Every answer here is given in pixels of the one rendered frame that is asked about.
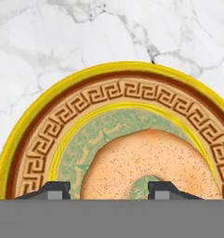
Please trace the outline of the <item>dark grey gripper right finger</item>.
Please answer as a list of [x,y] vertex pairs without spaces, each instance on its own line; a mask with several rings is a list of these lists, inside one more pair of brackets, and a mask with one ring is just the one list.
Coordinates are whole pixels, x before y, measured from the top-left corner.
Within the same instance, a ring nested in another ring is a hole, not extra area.
[[149,200],[200,200],[200,197],[180,191],[170,181],[149,181]]

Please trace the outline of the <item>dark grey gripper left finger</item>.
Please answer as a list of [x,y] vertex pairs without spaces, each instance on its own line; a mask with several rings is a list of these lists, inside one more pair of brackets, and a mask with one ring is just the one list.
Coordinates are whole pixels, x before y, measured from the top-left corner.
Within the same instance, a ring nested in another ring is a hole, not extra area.
[[49,181],[36,192],[19,196],[20,200],[70,200],[71,183],[69,181]]

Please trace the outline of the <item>tan speckled bagel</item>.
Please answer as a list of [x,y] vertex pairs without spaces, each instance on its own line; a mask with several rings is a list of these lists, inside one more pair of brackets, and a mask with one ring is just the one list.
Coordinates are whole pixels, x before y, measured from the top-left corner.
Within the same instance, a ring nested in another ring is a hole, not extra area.
[[127,199],[136,180],[154,176],[203,199],[220,199],[218,185],[203,156],[176,135],[146,129],[103,146],[87,169],[82,199]]

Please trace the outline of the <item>yellow rimmed patterned plate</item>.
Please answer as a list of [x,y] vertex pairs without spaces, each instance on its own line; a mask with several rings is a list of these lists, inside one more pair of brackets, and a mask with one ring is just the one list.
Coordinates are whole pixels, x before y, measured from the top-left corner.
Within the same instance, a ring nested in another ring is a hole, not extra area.
[[74,73],[40,96],[0,155],[0,199],[69,181],[71,196],[96,153],[114,139],[160,130],[187,141],[207,162],[224,199],[224,100],[184,73],[116,62]]

